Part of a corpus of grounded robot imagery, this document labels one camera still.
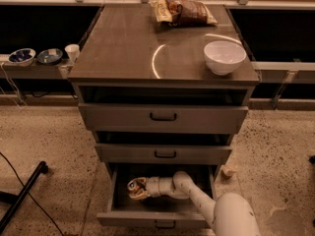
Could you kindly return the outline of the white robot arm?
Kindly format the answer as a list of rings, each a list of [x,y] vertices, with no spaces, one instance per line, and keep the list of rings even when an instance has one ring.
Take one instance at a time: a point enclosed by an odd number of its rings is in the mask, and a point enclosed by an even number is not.
[[[216,236],[261,236],[254,211],[242,196],[226,193],[215,201],[184,171],[172,177],[138,177],[127,184],[127,190],[138,201],[161,196],[189,199]]]

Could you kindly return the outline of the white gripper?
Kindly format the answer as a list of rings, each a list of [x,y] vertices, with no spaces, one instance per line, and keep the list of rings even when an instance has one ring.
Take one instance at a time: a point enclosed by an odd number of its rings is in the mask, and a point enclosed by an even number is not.
[[[160,197],[159,178],[158,177],[138,177],[131,180],[129,183],[134,185],[146,185],[145,189],[139,189],[129,192],[129,197],[133,200],[144,200],[147,197]]]

